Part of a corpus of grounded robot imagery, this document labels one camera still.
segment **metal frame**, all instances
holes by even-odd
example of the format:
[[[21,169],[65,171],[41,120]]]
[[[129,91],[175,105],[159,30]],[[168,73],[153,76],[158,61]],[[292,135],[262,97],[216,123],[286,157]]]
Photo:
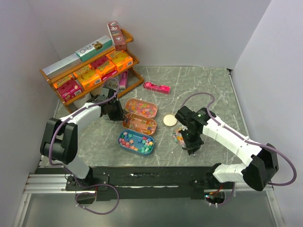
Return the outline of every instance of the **metal frame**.
[[[244,120],[244,116],[243,116],[243,112],[241,110],[241,106],[237,97],[237,93],[235,91],[234,85],[233,85],[233,81],[232,81],[232,76],[231,73],[229,71],[229,78],[230,78],[230,82],[232,85],[232,89],[234,91],[236,100],[237,100],[237,104],[240,110],[240,114],[242,116],[242,121],[243,121],[243,125],[244,125],[244,129],[247,135],[249,135],[245,120]],[[57,110],[59,108],[59,101],[58,104],[56,106],[55,112],[54,112],[54,117],[57,113]],[[31,198],[32,194],[65,194],[65,193],[79,193],[77,191],[66,191],[65,187],[66,187],[66,183],[67,183],[67,177],[70,176],[69,174],[39,174],[39,175],[35,175],[35,174],[30,174],[28,179],[27,179],[27,183],[25,185],[24,191],[23,191],[23,196],[21,199],[21,203],[20,203],[20,207],[18,209],[16,218],[15,218],[15,222],[13,227],[22,227],[23,225],[23,221],[26,215],[26,211],[28,208],[28,204]],[[285,227],[285,223],[283,221],[282,218],[282,214],[274,193],[274,188],[271,185],[267,185],[264,188],[264,191],[267,192],[267,197],[268,197],[268,202],[270,204],[272,213],[273,213],[273,217],[274,220],[276,222],[276,226],[277,227]],[[223,192],[230,192],[231,189],[223,189]],[[247,184],[245,183],[236,183],[235,185],[235,192],[236,191],[254,191],[252,188],[250,188]]]

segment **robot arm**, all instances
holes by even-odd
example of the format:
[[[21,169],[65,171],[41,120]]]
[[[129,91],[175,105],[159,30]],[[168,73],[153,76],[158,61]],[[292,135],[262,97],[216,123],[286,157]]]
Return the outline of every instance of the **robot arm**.
[[[181,135],[186,145],[188,154],[194,154],[203,144],[200,135],[211,137],[222,144],[243,163],[234,165],[216,164],[213,168],[214,184],[224,182],[245,182],[251,188],[261,191],[278,171],[277,154],[251,144],[248,144],[248,137],[236,132],[236,136],[231,131],[224,128],[226,125],[218,116],[212,116],[220,123],[215,122],[206,111],[201,108],[197,113],[183,106],[176,114],[176,118],[187,127],[181,131]]]
[[[124,120],[124,112],[120,101],[116,97],[103,105],[92,106],[109,99],[114,95],[114,93],[115,90],[111,88],[103,88],[100,95],[88,100],[88,102],[82,107],[86,109],[77,116],[72,117],[72,114],[70,114],[60,119],[51,118],[47,121],[40,147],[40,153],[48,157],[50,143],[55,130],[63,121],[71,118],[58,133],[58,136],[63,135],[63,137],[61,139],[56,138],[53,145],[52,159],[62,163],[62,165],[69,169],[78,179],[83,179],[83,184],[89,184],[92,176],[89,175],[90,167],[77,156],[78,134],[93,120],[104,115],[112,121]]]

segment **black base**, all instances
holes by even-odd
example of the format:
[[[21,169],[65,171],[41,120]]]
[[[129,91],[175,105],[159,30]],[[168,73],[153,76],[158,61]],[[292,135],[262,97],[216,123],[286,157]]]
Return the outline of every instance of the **black base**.
[[[121,199],[191,198],[204,199],[204,190],[217,189],[209,181],[211,167],[92,167],[94,183],[110,184],[117,188]],[[36,174],[65,174],[61,168],[38,168]],[[82,189],[68,178],[67,191],[95,191]],[[232,183],[223,183],[231,189]],[[111,188],[98,187],[97,201],[116,199]]]

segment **orange candy box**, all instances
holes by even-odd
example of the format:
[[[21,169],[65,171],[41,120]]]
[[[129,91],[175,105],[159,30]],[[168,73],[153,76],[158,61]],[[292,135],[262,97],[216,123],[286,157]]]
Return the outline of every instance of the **orange candy box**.
[[[133,64],[133,59],[124,51],[112,51],[106,55],[115,65],[118,72]]]
[[[96,70],[99,76],[103,77],[106,74],[110,73],[111,71],[116,70],[116,65],[109,60],[106,56],[102,56],[101,58],[97,59],[91,66]]]

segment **table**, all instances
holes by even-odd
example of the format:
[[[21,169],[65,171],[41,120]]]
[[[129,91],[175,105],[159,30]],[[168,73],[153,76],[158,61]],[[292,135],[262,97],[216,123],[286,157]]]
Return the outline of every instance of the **table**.
[[[155,119],[158,127],[153,136],[154,152],[144,157],[121,149],[117,138],[124,129],[122,124],[97,119],[79,135],[78,155],[87,165],[212,166],[218,162],[241,162],[222,145],[204,136],[202,139],[205,144],[196,152],[195,157],[189,156],[172,140],[172,128],[165,126],[162,121],[166,114],[175,114],[190,94],[205,91],[216,98],[212,111],[228,125],[246,135],[227,70],[153,66],[137,66],[136,70],[146,81],[171,86],[169,95],[152,92],[140,86],[120,99],[122,105],[127,99],[135,97],[158,106]],[[200,95],[188,100],[186,105],[197,111],[209,102],[208,96]],[[66,115],[66,109],[59,107],[56,117]],[[48,166],[48,159],[44,157],[40,166]],[[103,212],[109,210],[115,202],[95,202],[90,208]],[[98,216],[75,208],[74,194],[65,193],[63,189],[62,194],[32,194],[23,226],[283,226],[276,224],[283,221],[278,206],[273,204],[273,191],[256,192],[249,188],[245,192],[237,189],[237,196],[219,209],[208,207],[205,201],[189,198],[121,200],[112,214]]]
[[[158,85],[171,86],[170,94],[146,90],[139,86],[120,99],[122,106],[129,98],[138,98],[158,106],[155,121],[158,124],[155,135],[155,149],[149,156],[140,156],[119,147],[117,138],[124,129],[121,122],[108,122],[97,119],[79,134],[78,155],[89,166],[212,166],[215,163],[237,164],[240,159],[218,142],[202,136],[205,144],[196,156],[189,156],[180,145],[172,140],[173,127],[165,126],[163,117],[175,114],[183,101],[196,92],[209,92],[216,101],[212,105],[215,112],[225,123],[246,135],[239,106],[226,69],[203,67],[156,67],[136,66],[144,77]],[[198,95],[189,99],[186,106],[193,111],[206,107],[210,97]],[[56,118],[68,115],[60,106]],[[42,166],[48,165],[44,157]]]

